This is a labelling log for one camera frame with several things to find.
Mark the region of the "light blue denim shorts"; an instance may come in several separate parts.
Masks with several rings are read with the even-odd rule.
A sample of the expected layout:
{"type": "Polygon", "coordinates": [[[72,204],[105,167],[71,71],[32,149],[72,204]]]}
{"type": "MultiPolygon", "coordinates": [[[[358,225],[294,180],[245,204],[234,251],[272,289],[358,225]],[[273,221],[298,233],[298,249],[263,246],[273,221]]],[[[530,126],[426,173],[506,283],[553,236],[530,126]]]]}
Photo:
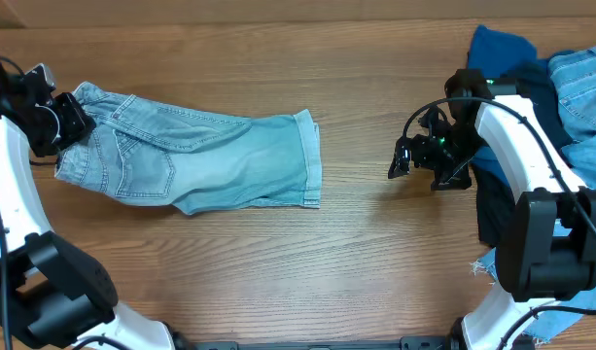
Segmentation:
{"type": "Polygon", "coordinates": [[[132,206],[187,215],[321,204],[319,126],[302,110],[247,118],[198,111],[81,83],[95,129],[58,159],[55,177],[132,206]]]}

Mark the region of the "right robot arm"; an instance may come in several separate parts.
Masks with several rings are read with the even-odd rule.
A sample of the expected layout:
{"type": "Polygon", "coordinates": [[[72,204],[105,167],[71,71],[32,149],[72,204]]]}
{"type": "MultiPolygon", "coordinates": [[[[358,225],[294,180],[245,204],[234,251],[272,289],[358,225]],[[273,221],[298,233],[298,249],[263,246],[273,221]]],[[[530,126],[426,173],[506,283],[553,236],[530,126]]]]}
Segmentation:
{"type": "Polygon", "coordinates": [[[515,207],[495,249],[496,282],[479,307],[449,334],[406,336],[401,346],[529,349],[524,332],[533,321],[569,311],[575,295],[596,287],[596,190],[558,155],[515,80],[460,69],[444,91],[443,99],[413,113],[422,130],[398,139],[389,177],[426,168],[434,174],[433,190],[464,190],[472,158],[488,146],[515,207]]]}

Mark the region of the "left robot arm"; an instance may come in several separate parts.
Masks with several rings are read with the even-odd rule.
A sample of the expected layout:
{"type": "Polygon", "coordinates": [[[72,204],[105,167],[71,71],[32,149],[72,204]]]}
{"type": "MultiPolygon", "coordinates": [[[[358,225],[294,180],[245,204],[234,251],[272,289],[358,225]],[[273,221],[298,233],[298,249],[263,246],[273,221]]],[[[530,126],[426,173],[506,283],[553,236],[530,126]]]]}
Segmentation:
{"type": "Polygon", "coordinates": [[[57,235],[38,195],[32,156],[54,156],[94,121],[72,94],[53,96],[48,66],[6,71],[0,55],[0,326],[5,346],[190,349],[181,333],[119,300],[104,266],[57,235]]]}

